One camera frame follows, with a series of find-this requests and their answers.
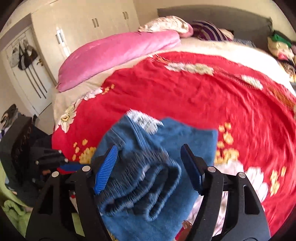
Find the white door with bags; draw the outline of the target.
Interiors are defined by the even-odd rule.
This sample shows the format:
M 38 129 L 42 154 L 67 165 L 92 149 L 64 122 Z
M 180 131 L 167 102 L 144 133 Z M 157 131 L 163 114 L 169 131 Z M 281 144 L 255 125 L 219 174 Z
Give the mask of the white door with bags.
M 16 34 L 2 49 L 1 57 L 20 99 L 32 115 L 39 116 L 52 103 L 55 82 L 34 40 L 33 26 Z

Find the cream bed sheet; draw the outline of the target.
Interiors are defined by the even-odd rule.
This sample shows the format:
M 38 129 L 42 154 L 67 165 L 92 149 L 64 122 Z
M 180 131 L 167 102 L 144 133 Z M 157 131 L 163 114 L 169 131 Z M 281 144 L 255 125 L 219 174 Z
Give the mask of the cream bed sheet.
M 295 95 L 295 91 L 290 84 L 290 78 L 288 74 L 280 67 L 280 65 L 273 57 L 257 48 L 250 48 L 245 45 L 233 42 L 201 41 L 195 38 L 188 38 L 182 39 L 181 45 L 176 48 L 164 51 L 157 51 L 156 53 L 161 54 L 168 51 L 221 56 L 232 62 L 241 64 L 265 74 L 273 81 L 286 87 L 293 95 Z M 85 93 L 99 88 L 103 84 L 104 80 L 112 75 L 114 71 L 122 68 L 131 68 L 138 62 L 147 57 L 151 57 L 154 54 L 155 53 L 151 53 L 145 56 L 141 56 L 124 64 L 115 66 L 93 76 L 92 78 L 65 92 L 59 92 L 57 89 L 53 89 L 52 106 L 55 123 L 58 122 L 62 114 L 64 114 L 65 110 L 71 104 L 73 104 L 73 102 L 75 102 Z

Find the blue denim lace-trimmed pants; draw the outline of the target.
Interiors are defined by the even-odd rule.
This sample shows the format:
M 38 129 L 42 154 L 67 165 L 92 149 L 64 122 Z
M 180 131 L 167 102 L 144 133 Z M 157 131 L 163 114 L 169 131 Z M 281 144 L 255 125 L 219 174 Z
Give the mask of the blue denim lace-trimmed pants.
M 117 240 L 173 240 L 198 193 L 180 156 L 188 144 L 212 165 L 217 130 L 199 130 L 171 118 L 129 110 L 103 136 L 95 156 L 117 146 L 118 159 L 95 196 L 107 230 Z

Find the pink quilt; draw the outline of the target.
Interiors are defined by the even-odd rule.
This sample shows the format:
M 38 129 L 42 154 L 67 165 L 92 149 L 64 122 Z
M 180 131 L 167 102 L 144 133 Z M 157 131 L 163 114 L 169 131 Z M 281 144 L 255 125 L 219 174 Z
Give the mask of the pink quilt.
M 59 92 L 70 90 L 98 73 L 153 52 L 174 48 L 176 31 L 128 32 L 89 42 L 64 61 L 58 72 Z

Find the stack of folded clothes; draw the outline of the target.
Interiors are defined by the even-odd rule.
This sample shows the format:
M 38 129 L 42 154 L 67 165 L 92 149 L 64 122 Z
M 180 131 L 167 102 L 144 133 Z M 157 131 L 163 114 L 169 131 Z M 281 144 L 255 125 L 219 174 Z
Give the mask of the stack of folded clothes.
M 289 75 L 290 82 L 295 83 L 295 43 L 280 31 L 274 30 L 271 36 L 267 37 L 267 47 Z

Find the red floral bed blanket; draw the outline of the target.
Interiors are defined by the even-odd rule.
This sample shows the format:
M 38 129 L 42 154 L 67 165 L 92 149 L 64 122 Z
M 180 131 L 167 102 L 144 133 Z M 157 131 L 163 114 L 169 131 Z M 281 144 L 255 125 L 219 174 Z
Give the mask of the red floral bed blanket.
M 272 234 L 295 206 L 295 97 L 266 75 L 220 56 L 168 52 L 116 70 L 99 92 L 79 94 L 52 137 L 73 162 L 88 162 L 128 110 L 218 130 L 215 162 L 235 160 L 267 184 Z

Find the white wardrobe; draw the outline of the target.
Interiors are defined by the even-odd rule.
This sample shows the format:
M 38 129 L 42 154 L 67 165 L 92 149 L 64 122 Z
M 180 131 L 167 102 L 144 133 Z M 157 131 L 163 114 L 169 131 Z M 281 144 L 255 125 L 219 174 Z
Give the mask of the white wardrobe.
M 139 27 L 133 1 L 52 1 L 32 13 L 31 19 L 55 81 L 63 62 L 82 45 Z

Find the grey padded headboard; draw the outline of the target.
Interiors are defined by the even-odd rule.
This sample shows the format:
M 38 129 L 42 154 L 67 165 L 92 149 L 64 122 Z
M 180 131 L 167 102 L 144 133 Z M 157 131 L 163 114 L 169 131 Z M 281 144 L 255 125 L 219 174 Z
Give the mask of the grey padded headboard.
M 271 18 L 228 6 L 173 6 L 157 9 L 157 13 L 158 16 L 177 16 L 190 25 L 194 21 L 209 21 L 218 28 L 232 30 L 236 39 L 250 40 L 257 48 L 266 52 L 267 37 L 273 32 Z

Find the floral pink pillow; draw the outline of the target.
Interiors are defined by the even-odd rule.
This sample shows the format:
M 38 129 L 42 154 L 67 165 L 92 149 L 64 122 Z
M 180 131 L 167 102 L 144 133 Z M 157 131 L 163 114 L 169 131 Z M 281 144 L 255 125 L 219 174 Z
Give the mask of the floral pink pillow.
M 189 38 L 193 35 L 192 26 L 177 16 L 159 17 L 140 26 L 138 32 L 176 31 L 180 38 Z

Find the green garment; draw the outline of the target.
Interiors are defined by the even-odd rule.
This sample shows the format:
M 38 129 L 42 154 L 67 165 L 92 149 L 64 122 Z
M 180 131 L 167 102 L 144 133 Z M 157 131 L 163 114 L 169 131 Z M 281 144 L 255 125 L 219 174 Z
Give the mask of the green garment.
M 5 180 L 6 174 L 1 165 L 1 208 L 13 226 L 25 237 L 32 210 L 6 187 Z

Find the purple striped pillow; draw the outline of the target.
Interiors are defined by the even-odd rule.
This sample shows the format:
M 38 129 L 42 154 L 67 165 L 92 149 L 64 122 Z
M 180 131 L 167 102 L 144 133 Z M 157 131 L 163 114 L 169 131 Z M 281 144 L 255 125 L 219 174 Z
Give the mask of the purple striped pillow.
M 194 21 L 192 23 L 193 37 L 205 41 L 232 41 L 234 35 L 226 29 L 219 29 L 209 21 Z

